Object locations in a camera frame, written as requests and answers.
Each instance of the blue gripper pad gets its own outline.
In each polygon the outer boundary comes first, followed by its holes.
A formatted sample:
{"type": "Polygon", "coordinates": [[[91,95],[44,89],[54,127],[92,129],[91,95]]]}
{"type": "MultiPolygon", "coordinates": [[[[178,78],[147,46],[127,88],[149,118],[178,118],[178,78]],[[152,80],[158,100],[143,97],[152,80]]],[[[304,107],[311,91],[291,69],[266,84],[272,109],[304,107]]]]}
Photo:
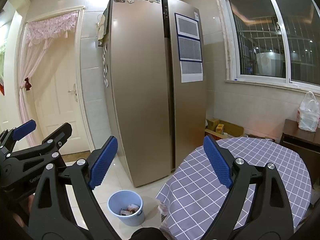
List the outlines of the blue gripper pad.
{"type": "Polygon", "coordinates": [[[118,151],[118,141],[113,137],[107,146],[103,149],[97,161],[90,170],[89,187],[94,190],[96,186],[100,186],[104,179],[113,159],[118,151]]]}
{"type": "Polygon", "coordinates": [[[29,133],[33,132],[36,129],[36,122],[30,120],[23,125],[20,125],[18,128],[14,129],[12,139],[15,141],[20,141],[23,137],[27,136],[29,133]]]}
{"type": "Polygon", "coordinates": [[[203,140],[203,148],[219,182],[230,189],[233,184],[230,167],[208,135],[203,140]]]}

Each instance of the blue trash can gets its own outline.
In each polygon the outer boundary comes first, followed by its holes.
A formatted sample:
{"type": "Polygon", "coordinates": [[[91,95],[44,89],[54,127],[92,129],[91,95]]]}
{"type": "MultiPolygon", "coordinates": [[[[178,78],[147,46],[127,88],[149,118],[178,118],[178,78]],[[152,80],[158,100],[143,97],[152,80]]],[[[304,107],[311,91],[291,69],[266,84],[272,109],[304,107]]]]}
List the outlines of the blue trash can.
{"type": "Polygon", "coordinates": [[[140,195],[131,190],[120,190],[113,193],[108,199],[109,211],[128,226],[136,227],[144,222],[143,201],[140,195]],[[121,209],[127,209],[128,205],[135,204],[139,210],[130,216],[121,216],[121,209]]]}

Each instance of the round table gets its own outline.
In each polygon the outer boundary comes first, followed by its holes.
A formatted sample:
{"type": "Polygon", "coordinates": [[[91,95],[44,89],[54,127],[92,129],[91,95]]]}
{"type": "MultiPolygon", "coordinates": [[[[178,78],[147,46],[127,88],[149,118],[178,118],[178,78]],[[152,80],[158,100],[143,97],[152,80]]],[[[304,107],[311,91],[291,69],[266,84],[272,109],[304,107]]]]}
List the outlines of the round table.
{"type": "MultiPolygon", "coordinates": [[[[296,227],[309,206],[311,195],[308,170],[299,155],[266,139],[237,137],[217,143],[251,165],[275,164],[287,191],[296,227]]],[[[245,224],[254,189],[255,185],[249,186],[235,228],[245,224]]],[[[228,191],[220,184],[203,147],[198,147],[184,159],[156,196],[163,203],[162,210],[167,212],[162,226],[177,240],[200,239],[216,217],[228,191]]]]}

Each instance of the plastic bag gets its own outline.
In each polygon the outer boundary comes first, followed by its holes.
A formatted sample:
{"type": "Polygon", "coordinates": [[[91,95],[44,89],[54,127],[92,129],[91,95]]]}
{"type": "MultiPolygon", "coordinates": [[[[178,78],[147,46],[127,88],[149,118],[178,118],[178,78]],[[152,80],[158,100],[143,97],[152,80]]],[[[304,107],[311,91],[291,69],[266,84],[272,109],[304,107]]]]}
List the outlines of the plastic bag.
{"type": "Polygon", "coordinates": [[[319,119],[319,103],[317,102],[315,95],[309,91],[306,93],[298,108],[297,122],[299,123],[299,128],[315,132],[319,125],[319,119]]]}

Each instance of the doorway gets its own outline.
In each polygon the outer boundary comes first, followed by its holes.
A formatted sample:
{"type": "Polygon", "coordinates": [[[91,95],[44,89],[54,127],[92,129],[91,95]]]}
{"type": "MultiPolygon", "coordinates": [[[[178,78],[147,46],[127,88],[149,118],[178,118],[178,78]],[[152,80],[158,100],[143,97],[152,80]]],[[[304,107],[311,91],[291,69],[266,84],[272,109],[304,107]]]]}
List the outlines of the doorway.
{"type": "Polygon", "coordinates": [[[72,135],[60,153],[88,151],[76,91],[75,34],[68,32],[68,38],[56,38],[48,49],[32,76],[33,98],[42,134],[45,138],[68,122],[72,135]]]}

